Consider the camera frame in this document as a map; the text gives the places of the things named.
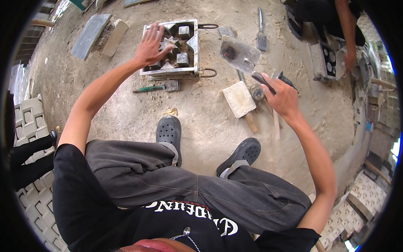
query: gray crocs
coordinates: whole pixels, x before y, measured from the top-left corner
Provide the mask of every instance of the gray crocs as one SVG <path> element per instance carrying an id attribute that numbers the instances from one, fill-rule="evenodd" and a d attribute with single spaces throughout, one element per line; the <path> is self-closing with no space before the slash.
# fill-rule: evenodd
<path id="1" fill-rule="evenodd" d="M 180 167 L 182 164 L 181 135 L 181 122 L 177 117 L 168 115 L 166 117 L 162 117 L 158 122 L 156 141 L 157 143 L 167 142 L 175 146 L 179 155 L 177 162 L 178 167 Z"/>
<path id="2" fill-rule="evenodd" d="M 217 168 L 217 177 L 227 168 L 231 167 L 237 160 L 246 160 L 249 165 L 252 165 L 258 158 L 260 150 L 260 142 L 256 138 L 250 137 L 243 140 L 235 149 L 234 153 Z"/>

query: worker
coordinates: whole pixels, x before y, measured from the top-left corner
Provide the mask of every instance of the worker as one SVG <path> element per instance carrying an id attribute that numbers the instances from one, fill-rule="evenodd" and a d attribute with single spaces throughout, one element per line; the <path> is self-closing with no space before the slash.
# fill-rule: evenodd
<path id="1" fill-rule="evenodd" d="M 364 46 L 365 38 L 357 20 L 363 9 L 357 0 L 298 0 L 294 9 L 286 5 L 288 25 L 298 39 L 302 38 L 303 22 L 312 22 L 323 42 L 327 42 L 324 27 L 335 37 L 345 40 L 346 72 L 351 71 L 357 59 L 355 46 Z"/>
<path id="2" fill-rule="evenodd" d="M 163 31 L 153 24 L 134 58 L 88 85 L 71 109 L 55 154 L 53 182 L 54 216 L 69 250 L 310 251 L 334 204 L 335 174 L 298 109 L 297 91 L 280 80 L 263 74 L 277 93 L 262 88 L 301 142 L 316 187 L 312 204 L 282 178 L 250 167 L 260 154 L 255 138 L 244 140 L 216 177 L 180 168 L 181 125 L 174 116 L 159 121 L 156 143 L 86 144 L 91 120 L 120 84 L 172 49 L 158 51 Z M 250 233 L 260 237 L 254 241 Z"/>
<path id="3" fill-rule="evenodd" d="M 34 153 L 52 147 L 57 140 L 55 131 L 49 135 L 38 138 L 34 141 L 14 147 L 15 140 L 15 106 L 14 95 L 7 91 L 6 113 L 6 146 L 8 159 L 10 161 L 10 175 L 15 191 L 25 188 L 38 178 L 53 170 L 53 155 L 44 156 L 35 162 L 25 164 L 28 158 Z"/>

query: sandal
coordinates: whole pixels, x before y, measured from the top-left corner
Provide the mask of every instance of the sandal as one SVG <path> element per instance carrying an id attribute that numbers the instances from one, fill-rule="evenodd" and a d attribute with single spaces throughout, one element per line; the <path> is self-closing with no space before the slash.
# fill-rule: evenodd
<path id="1" fill-rule="evenodd" d="M 303 31 L 303 22 L 297 22 L 295 20 L 295 16 L 293 14 L 293 9 L 291 8 L 291 6 L 286 5 L 285 11 L 287 13 L 288 27 L 290 28 L 291 33 L 294 34 L 294 36 L 297 39 L 301 40 Z"/>
<path id="2" fill-rule="evenodd" d="M 225 160 L 216 170 L 216 176 L 219 177 L 227 168 L 231 167 L 237 160 L 246 160 L 249 165 L 256 161 L 260 154 L 260 143 L 256 138 L 250 137 L 243 140 L 234 153 Z"/>
<path id="3" fill-rule="evenodd" d="M 180 167 L 182 164 L 181 155 L 181 135 L 182 127 L 181 122 L 175 116 L 162 117 L 157 125 L 156 141 L 167 142 L 175 146 L 178 152 L 178 162 L 177 166 Z"/>

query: trowel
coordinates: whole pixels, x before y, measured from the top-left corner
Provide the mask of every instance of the trowel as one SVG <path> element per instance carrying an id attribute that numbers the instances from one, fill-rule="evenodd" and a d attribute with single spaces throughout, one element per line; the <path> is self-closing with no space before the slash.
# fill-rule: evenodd
<path id="1" fill-rule="evenodd" d="M 252 78 L 261 84 L 266 85 L 273 95 L 276 91 L 266 82 L 263 76 L 255 71 L 255 65 L 260 57 L 260 50 L 251 45 L 239 42 L 239 40 L 223 35 L 221 37 L 220 55 L 228 65 L 249 74 Z M 291 81 L 285 81 L 288 85 L 295 88 Z"/>

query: black t-shirt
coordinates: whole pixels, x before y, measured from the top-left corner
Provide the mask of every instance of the black t-shirt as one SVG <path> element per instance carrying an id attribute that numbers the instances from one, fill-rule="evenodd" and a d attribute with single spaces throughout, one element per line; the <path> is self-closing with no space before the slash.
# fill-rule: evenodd
<path id="1" fill-rule="evenodd" d="M 182 235 L 186 227 L 200 252 L 309 251 L 320 237 L 312 229 L 264 231 L 254 242 L 233 220 L 196 202 L 159 200 L 119 209 L 71 144 L 57 149 L 54 176 L 54 216 L 70 251 L 110 252 L 141 239 Z M 189 238 L 176 240 L 197 251 Z"/>

